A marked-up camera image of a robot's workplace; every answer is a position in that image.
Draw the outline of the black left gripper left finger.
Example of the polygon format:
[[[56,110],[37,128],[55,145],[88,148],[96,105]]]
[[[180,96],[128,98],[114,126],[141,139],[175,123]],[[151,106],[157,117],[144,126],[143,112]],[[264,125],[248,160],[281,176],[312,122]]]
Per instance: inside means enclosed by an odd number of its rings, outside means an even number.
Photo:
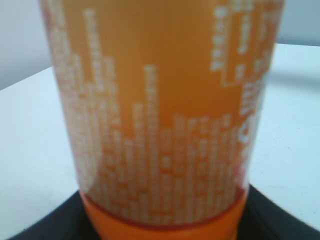
[[[81,200],[75,192],[63,204],[12,240],[99,240]]]

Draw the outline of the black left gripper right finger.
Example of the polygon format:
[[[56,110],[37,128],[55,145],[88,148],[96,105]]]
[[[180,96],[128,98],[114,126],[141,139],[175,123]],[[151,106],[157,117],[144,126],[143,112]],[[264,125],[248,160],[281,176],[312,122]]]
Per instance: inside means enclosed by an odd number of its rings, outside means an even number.
[[[320,240],[320,232],[283,210],[251,185],[236,238]]]

